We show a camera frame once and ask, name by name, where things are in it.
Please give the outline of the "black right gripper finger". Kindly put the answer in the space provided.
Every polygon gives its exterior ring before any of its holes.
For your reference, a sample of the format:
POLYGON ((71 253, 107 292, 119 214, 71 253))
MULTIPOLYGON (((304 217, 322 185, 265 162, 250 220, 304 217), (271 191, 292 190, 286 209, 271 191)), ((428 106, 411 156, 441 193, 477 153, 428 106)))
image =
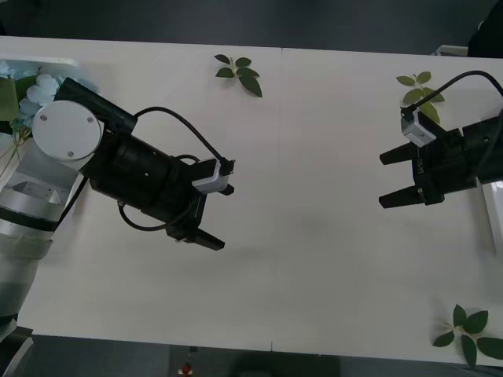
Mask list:
POLYGON ((407 188, 386 194, 379 197, 379 203, 384 209, 407 207, 417 204, 423 204, 424 199, 419 193, 417 186, 412 185, 407 188))
POLYGON ((392 150, 380 154, 380 161, 383 165, 391 165, 406 161, 412 161, 417 146, 413 142, 400 145, 392 150))

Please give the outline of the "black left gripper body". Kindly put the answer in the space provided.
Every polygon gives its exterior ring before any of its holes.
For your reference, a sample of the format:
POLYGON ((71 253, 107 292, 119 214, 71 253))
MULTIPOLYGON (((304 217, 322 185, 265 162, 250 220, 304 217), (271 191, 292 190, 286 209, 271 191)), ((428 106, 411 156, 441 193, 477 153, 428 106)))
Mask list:
POLYGON ((193 186, 202 167, 195 156, 171 156, 169 163, 164 182, 165 232, 176 241, 194 241, 206 200, 193 186))

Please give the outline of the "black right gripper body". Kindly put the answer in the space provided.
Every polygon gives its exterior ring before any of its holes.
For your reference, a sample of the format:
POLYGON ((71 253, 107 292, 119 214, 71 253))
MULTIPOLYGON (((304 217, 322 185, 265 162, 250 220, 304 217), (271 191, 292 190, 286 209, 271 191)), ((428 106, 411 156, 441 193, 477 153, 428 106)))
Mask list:
POLYGON ((409 188, 409 203, 437 204, 447 194, 475 188, 476 144, 472 127, 450 131, 421 148, 410 143, 414 185, 409 188))

